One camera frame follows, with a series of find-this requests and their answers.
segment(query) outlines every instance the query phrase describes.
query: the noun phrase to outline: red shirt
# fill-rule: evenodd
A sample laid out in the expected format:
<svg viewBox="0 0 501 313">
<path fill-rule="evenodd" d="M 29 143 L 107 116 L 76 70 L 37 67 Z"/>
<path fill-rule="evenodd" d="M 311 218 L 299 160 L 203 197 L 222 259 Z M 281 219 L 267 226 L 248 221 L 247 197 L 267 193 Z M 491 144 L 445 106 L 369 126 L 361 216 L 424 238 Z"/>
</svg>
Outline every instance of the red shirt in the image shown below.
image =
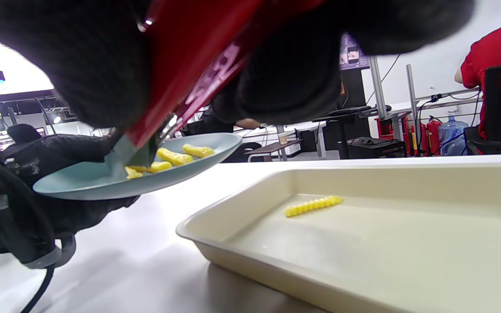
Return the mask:
<svg viewBox="0 0 501 313">
<path fill-rule="evenodd" d="M 461 65 L 461 75 L 463 76 L 463 85 L 466 88 L 475 88 L 480 86 L 484 93 L 486 69 L 489 67 L 501 65 L 501 28 L 484 36 L 481 40 L 471 45 L 471 52 L 465 58 Z M 479 124 L 479 133 L 486 139 L 485 131 L 485 110 L 484 96 L 483 107 L 481 109 L 481 123 Z"/>
</svg>

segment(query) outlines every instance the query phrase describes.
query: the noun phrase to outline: fire extinguisher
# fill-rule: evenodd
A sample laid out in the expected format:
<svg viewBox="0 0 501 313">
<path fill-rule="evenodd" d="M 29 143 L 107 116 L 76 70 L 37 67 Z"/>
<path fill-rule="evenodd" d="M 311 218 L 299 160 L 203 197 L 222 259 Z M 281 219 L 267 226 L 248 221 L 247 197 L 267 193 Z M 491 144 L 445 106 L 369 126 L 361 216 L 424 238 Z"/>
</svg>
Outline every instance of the fire extinguisher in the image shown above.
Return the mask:
<svg viewBox="0 0 501 313">
<path fill-rule="evenodd" d="M 421 126 L 421 150 L 428 152 L 429 151 L 429 143 L 428 143 L 428 133 L 426 131 L 426 125 L 420 123 Z M 413 149 L 415 150 L 415 156 L 419 157 L 419 149 L 417 149 L 417 134 L 415 132 L 415 125 L 411 127 L 411 136 L 413 139 Z"/>
<path fill-rule="evenodd" d="M 442 122 L 435 117 L 430 117 L 429 123 L 426 124 L 430 143 L 430 154 L 432 155 L 440 155 L 440 135 L 438 134 L 440 125 L 442 125 Z"/>
</svg>

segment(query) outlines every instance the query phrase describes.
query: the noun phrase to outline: blue water bottle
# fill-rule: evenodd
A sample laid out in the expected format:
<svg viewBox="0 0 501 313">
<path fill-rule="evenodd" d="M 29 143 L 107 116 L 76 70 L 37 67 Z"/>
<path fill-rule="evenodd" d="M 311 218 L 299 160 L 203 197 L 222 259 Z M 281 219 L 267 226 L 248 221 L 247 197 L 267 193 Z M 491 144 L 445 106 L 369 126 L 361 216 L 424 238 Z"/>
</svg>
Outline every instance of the blue water bottle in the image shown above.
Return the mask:
<svg viewBox="0 0 501 313">
<path fill-rule="evenodd" d="M 453 114 L 456 111 L 448 112 L 448 122 L 440 125 L 438 133 L 440 135 L 440 154 L 443 156 L 467 155 L 465 138 L 463 131 L 469 127 L 467 123 L 456 121 Z"/>
</svg>

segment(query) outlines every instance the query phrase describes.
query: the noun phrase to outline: white tray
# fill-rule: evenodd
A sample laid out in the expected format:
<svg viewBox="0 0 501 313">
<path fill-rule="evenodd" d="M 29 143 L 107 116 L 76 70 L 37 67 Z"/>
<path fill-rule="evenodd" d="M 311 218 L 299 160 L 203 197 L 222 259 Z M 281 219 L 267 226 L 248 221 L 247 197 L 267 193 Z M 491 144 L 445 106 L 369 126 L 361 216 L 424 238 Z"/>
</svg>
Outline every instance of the white tray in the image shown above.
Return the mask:
<svg viewBox="0 0 501 313">
<path fill-rule="evenodd" d="M 326 195 L 344 202 L 284 216 Z M 501 164 L 281 172 L 177 234 L 212 263 L 334 313 L 501 313 Z"/>
</svg>

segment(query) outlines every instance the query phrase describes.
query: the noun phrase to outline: yellow food piece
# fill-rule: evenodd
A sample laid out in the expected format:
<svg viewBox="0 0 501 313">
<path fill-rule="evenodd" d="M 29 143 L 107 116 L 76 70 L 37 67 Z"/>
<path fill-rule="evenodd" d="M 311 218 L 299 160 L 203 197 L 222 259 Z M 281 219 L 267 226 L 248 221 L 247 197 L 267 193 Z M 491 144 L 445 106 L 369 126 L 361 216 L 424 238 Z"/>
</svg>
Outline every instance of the yellow food piece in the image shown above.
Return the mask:
<svg viewBox="0 0 501 313">
<path fill-rule="evenodd" d="M 165 148 L 157 149 L 157 156 L 163 161 L 171 162 L 175 166 L 182 166 L 193 162 L 193 157 L 187 154 L 169 151 Z"/>
<path fill-rule="evenodd" d="M 158 172 L 162 172 L 163 170 L 170 169 L 172 167 L 173 167 L 173 165 L 171 163 L 167 162 L 167 161 L 154 162 L 154 163 L 152 163 L 152 165 L 148 169 L 148 172 L 150 172 L 150 173 L 158 173 Z"/>
<path fill-rule="evenodd" d="M 131 168 L 130 166 L 125 166 L 125 171 L 127 171 L 127 180 L 134 180 L 135 178 L 141 178 L 143 173 Z"/>
<path fill-rule="evenodd" d="M 197 158 L 204 158 L 209 155 L 215 154 L 214 149 L 208 148 L 208 147 L 195 147 L 190 144 L 184 144 L 183 145 L 183 152 L 192 155 L 193 157 Z"/>
<path fill-rule="evenodd" d="M 148 170 L 148 168 L 145 166 L 127 166 L 127 167 L 130 169 L 133 169 L 139 173 L 144 173 Z"/>
<path fill-rule="evenodd" d="M 329 206 L 335 206 L 336 204 L 340 204 L 343 201 L 344 200 L 339 196 L 327 196 L 325 198 L 304 202 L 296 206 L 290 206 L 289 208 L 287 208 L 286 216 L 287 217 L 299 216 L 301 214 L 305 214 L 313 210 L 328 208 Z"/>
</svg>

